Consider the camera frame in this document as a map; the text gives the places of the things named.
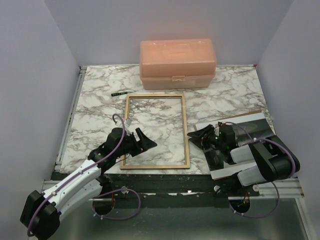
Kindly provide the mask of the rectangular picture frame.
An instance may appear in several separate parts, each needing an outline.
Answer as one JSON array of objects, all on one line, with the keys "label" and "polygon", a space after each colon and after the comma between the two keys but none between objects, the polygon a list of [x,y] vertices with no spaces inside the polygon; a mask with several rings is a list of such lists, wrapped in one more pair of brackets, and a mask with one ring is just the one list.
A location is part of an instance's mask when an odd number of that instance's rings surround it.
[{"label": "rectangular picture frame", "polygon": [[124,118],[157,146],[135,157],[122,157],[121,170],[189,169],[186,99],[182,93],[129,94]]}]

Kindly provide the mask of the glossy photo print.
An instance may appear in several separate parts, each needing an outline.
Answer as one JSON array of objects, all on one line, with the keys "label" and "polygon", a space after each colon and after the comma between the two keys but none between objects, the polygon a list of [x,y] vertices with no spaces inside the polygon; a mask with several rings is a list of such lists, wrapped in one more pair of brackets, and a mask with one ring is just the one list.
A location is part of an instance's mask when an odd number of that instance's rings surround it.
[{"label": "glossy photo print", "polygon": [[[234,140],[230,140],[229,148],[223,147],[225,142],[220,139],[223,134],[219,129],[219,122],[229,122],[234,131],[232,134]],[[248,147],[242,151],[235,151],[234,149],[249,143],[251,139],[266,138],[274,135],[265,115],[261,111],[197,123],[194,127],[197,132],[206,128],[211,131],[209,140],[216,141],[216,144],[208,143],[203,151],[210,175],[214,180],[227,178],[235,173],[254,167],[256,163],[252,154],[249,153]]]}]

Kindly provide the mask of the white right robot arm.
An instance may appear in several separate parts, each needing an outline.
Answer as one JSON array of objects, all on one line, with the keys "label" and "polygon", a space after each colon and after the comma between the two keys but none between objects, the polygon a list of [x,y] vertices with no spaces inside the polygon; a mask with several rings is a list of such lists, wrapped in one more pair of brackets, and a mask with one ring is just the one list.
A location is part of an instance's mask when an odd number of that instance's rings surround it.
[{"label": "white right robot arm", "polygon": [[239,123],[219,121],[187,136],[203,151],[212,179],[226,179],[236,196],[248,186],[289,179],[301,168],[277,135],[256,137]]}]

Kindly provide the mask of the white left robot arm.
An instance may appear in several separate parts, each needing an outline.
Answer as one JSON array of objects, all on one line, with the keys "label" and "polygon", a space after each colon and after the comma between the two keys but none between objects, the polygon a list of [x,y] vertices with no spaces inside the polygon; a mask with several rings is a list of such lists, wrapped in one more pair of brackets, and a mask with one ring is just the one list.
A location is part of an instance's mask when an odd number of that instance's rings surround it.
[{"label": "white left robot arm", "polygon": [[73,173],[44,192],[34,190],[24,204],[20,222],[27,227],[27,236],[47,240],[59,228],[63,217],[82,202],[99,196],[107,197],[111,185],[103,174],[121,156],[135,157],[157,146],[136,128],[137,136],[120,127],[112,129],[107,139],[92,150],[87,160]]}]

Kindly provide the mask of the small green black screwdriver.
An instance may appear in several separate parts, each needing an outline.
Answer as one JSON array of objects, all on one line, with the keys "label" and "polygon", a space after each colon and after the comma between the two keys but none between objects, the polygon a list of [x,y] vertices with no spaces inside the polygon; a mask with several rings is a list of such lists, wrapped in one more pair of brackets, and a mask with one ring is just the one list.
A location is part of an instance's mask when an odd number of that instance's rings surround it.
[{"label": "small green black screwdriver", "polygon": [[128,93],[129,93],[128,91],[115,92],[115,93],[111,93],[111,97],[127,95]]}]

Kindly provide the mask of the brown cardboard backing sheet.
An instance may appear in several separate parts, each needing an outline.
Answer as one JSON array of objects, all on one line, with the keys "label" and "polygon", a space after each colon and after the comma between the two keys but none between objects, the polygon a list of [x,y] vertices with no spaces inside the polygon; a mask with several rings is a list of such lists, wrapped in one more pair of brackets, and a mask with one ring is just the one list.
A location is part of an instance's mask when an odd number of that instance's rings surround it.
[{"label": "brown cardboard backing sheet", "polygon": [[[250,143],[254,139],[272,138],[275,135],[275,132],[267,122],[267,119],[262,111],[252,111],[232,117],[221,118],[205,123],[198,123],[195,125],[194,129],[195,131],[201,130],[207,125],[213,125],[214,127],[217,127],[218,122],[223,122],[232,126],[235,132],[235,149]],[[230,151],[228,156],[224,156],[219,151],[216,151],[218,155],[207,157],[209,160],[212,160],[214,157],[218,157],[220,161],[224,161],[225,163],[232,165],[235,163],[231,157],[231,152],[233,151],[234,149]]]}]

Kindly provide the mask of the orange translucent plastic toolbox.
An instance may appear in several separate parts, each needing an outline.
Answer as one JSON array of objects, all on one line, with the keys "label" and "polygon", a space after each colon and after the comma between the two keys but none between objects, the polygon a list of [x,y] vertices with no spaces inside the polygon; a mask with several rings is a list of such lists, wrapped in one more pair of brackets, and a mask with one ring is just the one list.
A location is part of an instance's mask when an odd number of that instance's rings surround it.
[{"label": "orange translucent plastic toolbox", "polygon": [[207,88],[217,57],[209,38],[140,43],[139,77],[145,90]]}]

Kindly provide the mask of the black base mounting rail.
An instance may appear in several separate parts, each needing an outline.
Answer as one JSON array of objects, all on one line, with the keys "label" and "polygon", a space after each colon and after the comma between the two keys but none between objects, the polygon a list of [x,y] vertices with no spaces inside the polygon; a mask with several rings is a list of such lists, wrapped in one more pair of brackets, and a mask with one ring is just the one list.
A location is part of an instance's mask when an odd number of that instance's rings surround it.
[{"label": "black base mounting rail", "polygon": [[98,178],[104,193],[126,187],[136,191],[142,208],[227,208],[229,197],[258,197],[251,186],[230,191],[227,180],[209,174],[106,174]]}]

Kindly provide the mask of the aluminium extrusion frame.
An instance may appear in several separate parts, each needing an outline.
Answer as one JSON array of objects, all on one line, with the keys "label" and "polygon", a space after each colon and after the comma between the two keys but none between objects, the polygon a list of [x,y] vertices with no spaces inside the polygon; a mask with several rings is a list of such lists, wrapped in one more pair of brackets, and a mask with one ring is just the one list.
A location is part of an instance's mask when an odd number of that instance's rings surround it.
[{"label": "aluminium extrusion frame", "polygon": [[[75,170],[89,151],[107,137],[113,128],[112,114],[125,112],[125,96],[111,97],[112,92],[128,91],[144,94],[137,65],[88,66],[80,74],[80,84],[71,108],[66,133],[56,160],[58,169],[52,180],[61,180]],[[184,94],[186,119],[189,130],[196,124],[229,118],[249,112],[261,111],[272,124],[265,96],[256,69],[252,65],[220,65],[209,87],[165,90],[166,94]],[[208,175],[205,157],[190,146],[190,169],[183,170],[121,170],[115,166],[110,174],[141,175]],[[280,209],[267,219],[258,220],[261,228],[242,234],[243,239],[306,239],[302,219],[295,200],[302,195],[297,179],[279,183],[276,187],[267,184],[262,195],[254,199],[253,208],[262,214],[275,204],[276,193],[281,196]],[[136,230],[140,235],[156,234],[167,239],[169,231],[181,228],[183,239],[212,238],[214,224],[225,225],[230,211],[226,208],[179,207],[141,208],[139,214],[128,220],[99,220],[94,216],[90,203],[85,202],[69,214],[52,236],[54,240],[102,240],[122,239]]]}]

